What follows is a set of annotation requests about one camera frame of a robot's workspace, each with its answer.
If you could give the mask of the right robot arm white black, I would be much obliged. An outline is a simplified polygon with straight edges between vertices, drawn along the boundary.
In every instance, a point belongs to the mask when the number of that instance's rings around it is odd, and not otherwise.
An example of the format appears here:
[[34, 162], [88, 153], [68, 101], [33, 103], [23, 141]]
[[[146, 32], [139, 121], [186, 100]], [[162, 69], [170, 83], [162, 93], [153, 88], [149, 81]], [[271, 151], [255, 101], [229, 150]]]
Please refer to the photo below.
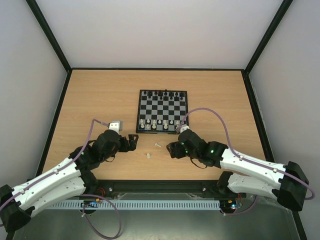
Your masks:
[[260, 160], [233, 151], [226, 144], [206, 142], [188, 128], [166, 149], [173, 159], [188, 157], [206, 167], [223, 169], [216, 189], [224, 196], [252, 194], [274, 199], [292, 211], [303, 209], [309, 181], [301, 167], [292, 161], [283, 165]]

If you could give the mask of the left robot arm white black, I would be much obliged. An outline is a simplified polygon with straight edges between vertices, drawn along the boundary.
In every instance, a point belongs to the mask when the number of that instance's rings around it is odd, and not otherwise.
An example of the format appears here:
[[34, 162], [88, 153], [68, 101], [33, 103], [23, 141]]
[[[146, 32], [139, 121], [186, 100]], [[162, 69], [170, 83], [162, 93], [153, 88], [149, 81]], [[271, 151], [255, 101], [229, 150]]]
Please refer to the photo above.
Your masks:
[[96, 140], [76, 148], [47, 172], [15, 187], [2, 186], [0, 225], [6, 232], [14, 232], [47, 207], [72, 197], [93, 194], [98, 180], [92, 170], [108, 159], [114, 159], [116, 153], [134, 151], [138, 139], [137, 134], [125, 137], [108, 129]]

